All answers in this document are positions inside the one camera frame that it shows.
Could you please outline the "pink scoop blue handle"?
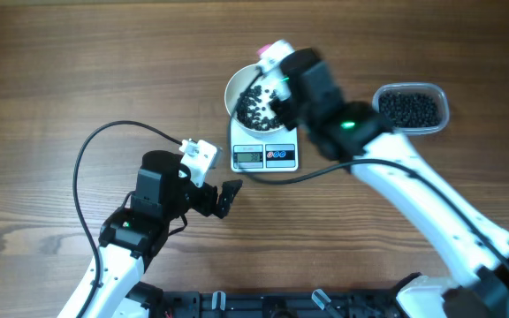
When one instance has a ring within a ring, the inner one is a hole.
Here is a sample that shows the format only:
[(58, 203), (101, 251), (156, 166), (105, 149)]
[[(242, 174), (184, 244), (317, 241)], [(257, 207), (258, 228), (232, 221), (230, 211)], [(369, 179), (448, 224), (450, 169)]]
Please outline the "pink scoop blue handle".
[(260, 49), (257, 50), (257, 55), (260, 57), (262, 54), (264, 54), (265, 51), (267, 51), (271, 47), (271, 44), (264, 45)]

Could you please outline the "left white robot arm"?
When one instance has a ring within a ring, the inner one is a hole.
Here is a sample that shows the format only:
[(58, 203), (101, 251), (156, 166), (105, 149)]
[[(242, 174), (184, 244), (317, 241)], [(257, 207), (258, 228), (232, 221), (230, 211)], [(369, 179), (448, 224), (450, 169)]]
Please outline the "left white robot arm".
[(136, 187), (103, 223), (98, 257), (60, 312), (62, 317), (167, 317), (163, 290), (141, 278), (169, 236), (172, 220), (190, 209), (224, 218), (241, 180), (220, 187), (192, 183), (181, 155), (164, 150), (142, 157)]

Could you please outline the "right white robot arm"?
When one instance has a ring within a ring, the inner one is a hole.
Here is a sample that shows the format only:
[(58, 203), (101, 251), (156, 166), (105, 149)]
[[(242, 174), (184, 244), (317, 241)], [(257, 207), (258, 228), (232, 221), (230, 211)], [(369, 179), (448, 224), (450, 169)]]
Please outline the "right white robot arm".
[(349, 170), (391, 202), (436, 249), (450, 275), (418, 276), (398, 291), (410, 317), (509, 317), (509, 232), (479, 213), (366, 102), (347, 102), (313, 49), (276, 42), (261, 49), (277, 81), (272, 110), (302, 127), (335, 168)]

